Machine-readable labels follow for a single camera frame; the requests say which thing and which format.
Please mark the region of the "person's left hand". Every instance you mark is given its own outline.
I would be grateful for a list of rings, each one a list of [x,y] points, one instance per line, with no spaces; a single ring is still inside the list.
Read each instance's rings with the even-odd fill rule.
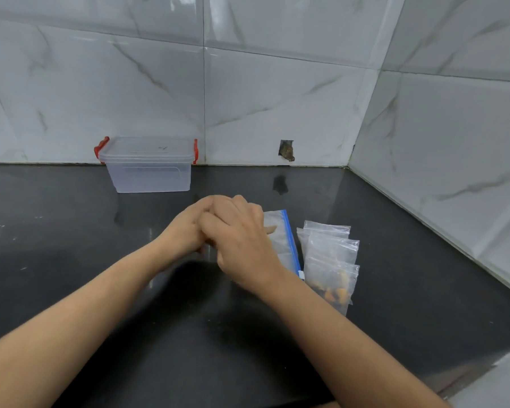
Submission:
[[[190,206],[180,212],[161,235],[152,242],[155,252],[163,262],[168,263],[179,260],[199,250],[204,245],[197,223],[200,215],[192,216],[190,214]]]

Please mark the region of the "person's right hand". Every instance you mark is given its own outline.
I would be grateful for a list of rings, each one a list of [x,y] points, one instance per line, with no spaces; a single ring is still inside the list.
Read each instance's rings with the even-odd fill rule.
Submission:
[[[226,225],[218,266],[252,294],[265,293],[284,268],[266,234],[262,207],[237,195],[217,215]]]

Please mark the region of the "large blue-seal zip bag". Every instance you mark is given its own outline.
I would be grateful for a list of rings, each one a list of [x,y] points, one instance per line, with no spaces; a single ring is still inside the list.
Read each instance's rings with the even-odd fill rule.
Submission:
[[[283,268],[297,279],[303,279],[302,271],[299,266],[298,250],[295,246],[286,211],[263,213],[266,234]]]

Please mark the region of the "person's left forearm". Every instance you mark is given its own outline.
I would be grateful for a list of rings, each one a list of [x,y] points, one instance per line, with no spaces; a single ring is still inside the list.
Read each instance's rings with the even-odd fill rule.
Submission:
[[[174,261],[170,243],[161,235],[1,337],[0,408],[51,408],[150,280]]]

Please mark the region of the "person's right forearm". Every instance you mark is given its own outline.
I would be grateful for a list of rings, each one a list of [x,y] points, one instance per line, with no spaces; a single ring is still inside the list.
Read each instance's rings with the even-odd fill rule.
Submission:
[[[253,290],[285,324],[341,408],[451,408],[283,267]]]

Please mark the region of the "clear container with red latches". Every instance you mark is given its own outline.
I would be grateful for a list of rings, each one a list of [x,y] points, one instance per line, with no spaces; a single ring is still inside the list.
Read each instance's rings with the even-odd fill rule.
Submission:
[[[187,192],[198,140],[178,137],[105,137],[94,147],[119,194]]]

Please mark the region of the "small clear zip bag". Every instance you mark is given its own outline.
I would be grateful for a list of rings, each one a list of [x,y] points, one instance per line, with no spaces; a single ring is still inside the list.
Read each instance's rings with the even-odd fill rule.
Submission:
[[[303,229],[308,232],[319,232],[332,237],[348,239],[351,231],[350,226],[321,224],[315,221],[305,220]]]
[[[296,232],[301,245],[302,258],[306,260],[306,255],[308,253],[308,241],[311,234],[311,230],[305,228],[297,228]]]
[[[304,262],[312,260],[326,263],[356,264],[360,241],[330,235],[323,232],[311,232],[303,248]]]

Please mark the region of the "small zip bag with snacks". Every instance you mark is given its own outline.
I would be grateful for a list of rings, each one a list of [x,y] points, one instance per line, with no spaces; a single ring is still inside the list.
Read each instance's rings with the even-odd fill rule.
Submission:
[[[341,315],[347,315],[360,266],[332,257],[307,256],[305,281],[319,296]]]

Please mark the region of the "orange snack pieces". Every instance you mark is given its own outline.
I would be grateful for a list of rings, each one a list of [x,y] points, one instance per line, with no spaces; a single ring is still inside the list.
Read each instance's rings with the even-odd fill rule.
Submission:
[[[352,304],[350,282],[351,278],[346,274],[331,274],[322,278],[306,278],[306,282],[318,295],[328,303],[337,306],[348,306]]]

